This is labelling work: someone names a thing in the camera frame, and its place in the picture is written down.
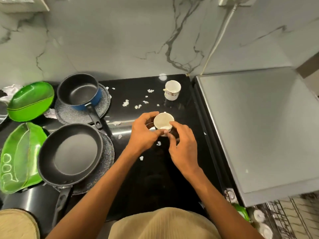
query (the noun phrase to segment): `white marble backsplash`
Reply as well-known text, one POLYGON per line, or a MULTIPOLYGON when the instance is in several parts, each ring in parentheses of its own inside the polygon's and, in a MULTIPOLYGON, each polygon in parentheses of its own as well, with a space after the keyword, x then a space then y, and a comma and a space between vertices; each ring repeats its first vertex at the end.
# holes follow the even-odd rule
MULTIPOLYGON (((218 0, 46 0, 0 13, 0 87, 201 73, 229 9, 218 0)), ((205 73, 297 66, 319 51, 319 0, 257 0, 235 12, 205 73)))

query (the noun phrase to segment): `power cord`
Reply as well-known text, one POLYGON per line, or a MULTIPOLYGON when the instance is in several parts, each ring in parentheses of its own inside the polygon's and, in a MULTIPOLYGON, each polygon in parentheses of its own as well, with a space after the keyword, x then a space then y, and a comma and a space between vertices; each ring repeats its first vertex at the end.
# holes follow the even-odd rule
POLYGON ((229 14, 229 16, 228 16, 228 18, 227 18, 227 20, 226 20, 226 23, 225 23, 225 25, 224 25, 224 27, 223 27, 221 33, 220 33, 220 36, 218 37, 217 42, 215 43, 214 47, 212 48, 212 51, 210 52, 210 54, 209 54, 209 56, 208 56, 208 58, 207 58, 207 60, 206 60, 206 63, 205 63, 204 68, 203 68, 203 71, 202 71, 201 74, 200 74, 201 76, 203 75, 203 73, 204 73, 204 71, 205 71, 205 69, 206 69, 206 66, 207 66, 207 64, 208 64, 208 62, 209 62, 211 56, 213 55, 213 53, 214 53, 215 50, 217 49, 219 43, 221 42, 221 39, 223 38, 223 36, 224 36, 224 34, 225 34, 226 28, 227 28, 227 26, 228 26, 230 20, 232 19, 232 16, 234 15, 234 12, 237 10, 237 7, 238 7, 238 3, 236 3, 236 4, 234 5, 232 11, 230 12, 230 14, 229 14))

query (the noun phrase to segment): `pan handle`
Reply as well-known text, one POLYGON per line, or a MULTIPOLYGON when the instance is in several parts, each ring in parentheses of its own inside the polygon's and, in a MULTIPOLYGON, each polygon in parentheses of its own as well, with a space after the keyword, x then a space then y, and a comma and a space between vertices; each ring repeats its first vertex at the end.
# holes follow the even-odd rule
POLYGON ((64 187, 61 189, 61 192, 58 197, 58 201, 55 206, 54 217, 52 221, 52 229, 57 225, 60 219, 62 219, 63 213, 65 211, 67 201, 70 199, 73 192, 73 188, 64 187))
POLYGON ((92 121, 94 122, 94 125, 96 126, 97 129, 102 129, 102 123, 101 120, 98 116, 98 114, 96 113, 96 110, 94 108, 94 105, 92 105, 91 102, 85 104, 85 107, 87 109, 87 111, 89 112, 89 115, 92 119, 92 121))

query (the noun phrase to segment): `non-stick pan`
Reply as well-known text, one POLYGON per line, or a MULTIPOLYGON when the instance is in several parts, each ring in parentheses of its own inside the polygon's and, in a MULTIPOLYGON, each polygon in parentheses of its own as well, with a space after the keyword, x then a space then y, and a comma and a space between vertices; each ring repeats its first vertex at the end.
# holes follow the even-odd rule
POLYGON ((100 133, 87 124, 65 125, 48 136, 39 152, 38 172, 47 184, 62 186, 52 227, 63 216, 72 195, 72 185, 94 170, 102 152, 100 133))
POLYGON ((95 106, 102 98, 98 81, 89 74, 73 74, 65 78, 57 90, 58 99, 75 110, 87 110, 97 129, 102 129, 95 106))

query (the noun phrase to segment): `dish rack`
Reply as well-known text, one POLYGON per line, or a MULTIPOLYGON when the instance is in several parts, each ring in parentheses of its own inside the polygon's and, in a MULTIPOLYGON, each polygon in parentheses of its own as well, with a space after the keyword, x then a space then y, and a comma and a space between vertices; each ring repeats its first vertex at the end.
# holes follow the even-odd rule
POLYGON ((319 239, 319 191, 256 207, 265 213, 273 239, 319 239))

